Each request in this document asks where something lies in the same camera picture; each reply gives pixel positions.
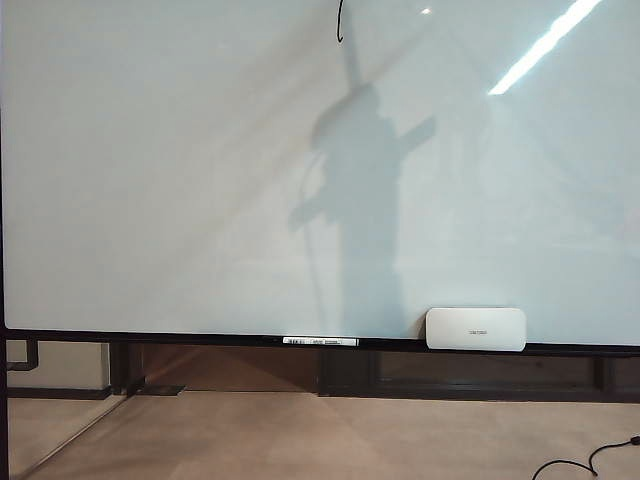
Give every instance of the whiteboard marker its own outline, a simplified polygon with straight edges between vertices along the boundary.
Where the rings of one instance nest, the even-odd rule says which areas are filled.
[[[282,343],[288,345],[338,345],[342,347],[357,347],[357,338],[327,338],[327,337],[284,337]]]

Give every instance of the beige carpet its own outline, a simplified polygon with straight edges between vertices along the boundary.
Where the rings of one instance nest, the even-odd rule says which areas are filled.
[[[133,398],[32,478],[530,479],[546,460],[584,461],[638,433],[639,405],[185,392]],[[639,478],[640,447],[605,452],[597,468]],[[566,466],[541,477],[589,478]]]
[[[123,397],[105,400],[9,399],[9,465],[13,478],[66,443]]]

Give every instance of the black wire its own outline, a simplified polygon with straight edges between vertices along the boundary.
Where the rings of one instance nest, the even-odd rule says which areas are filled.
[[[547,468],[547,467],[549,467],[551,465],[556,465],[558,463],[565,463],[565,464],[569,464],[569,465],[574,465],[576,467],[584,468],[588,472],[591,472],[591,474],[594,477],[597,477],[598,476],[598,472],[593,467],[593,457],[595,457],[602,450],[606,450],[607,448],[626,447],[627,445],[640,445],[640,437],[633,437],[631,440],[623,442],[623,443],[612,443],[611,445],[603,445],[602,447],[596,448],[593,451],[593,453],[591,455],[589,455],[589,465],[584,465],[582,463],[574,462],[572,460],[552,460],[550,462],[545,463],[538,470],[536,470],[536,473],[533,474],[533,477],[531,477],[531,480],[536,480],[536,478],[538,478],[538,475],[540,474],[540,472],[542,470],[544,470],[545,468]]]
[[[631,440],[629,440],[628,442],[624,442],[624,443],[613,443],[611,445],[604,445],[604,446],[602,446],[600,448],[596,448],[593,451],[593,453],[591,455],[589,455],[589,466],[591,467],[591,470],[593,470],[593,457],[595,457],[597,453],[601,452],[602,450],[606,450],[607,448],[626,447],[627,445],[631,445]]]
[[[552,460],[550,462],[545,463],[538,470],[536,470],[536,473],[533,474],[533,477],[531,477],[531,480],[536,480],[536,478],[538,478],[538,475],[540,474],[540,472],[542,470],[544,470],[545,468],[547,468],[550,465],[555,465],[556,463],[568,463],[569,465],[575,465],[576,467],[584,468],[585,470],[591,472],[594,477],[598,476],[598,472],[596,472],[593,468],[589,468],[588,466],[586,466],[586,465],[584,465],[582,463],[574,462],[574,461],[571,461],[571,460]]]
[[[336,31],[336,36],[338,37],[338,43],[342,43],[344,37],[340,35],[340,23],[342,22],[342,3],[344,0],[340,0],[340,7],[338,7],[338,30]]]

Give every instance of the whiteboard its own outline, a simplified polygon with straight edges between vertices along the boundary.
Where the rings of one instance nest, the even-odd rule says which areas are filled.
[[[5,0],[7,327],[640,345],[640,2],[488,94],[573,3]]]

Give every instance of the white rectangular box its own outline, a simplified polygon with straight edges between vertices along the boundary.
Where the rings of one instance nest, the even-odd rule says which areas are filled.
[[[527,317],[517,308],[432,308],[425,323],[432,349],[521,352],[527,343]]]

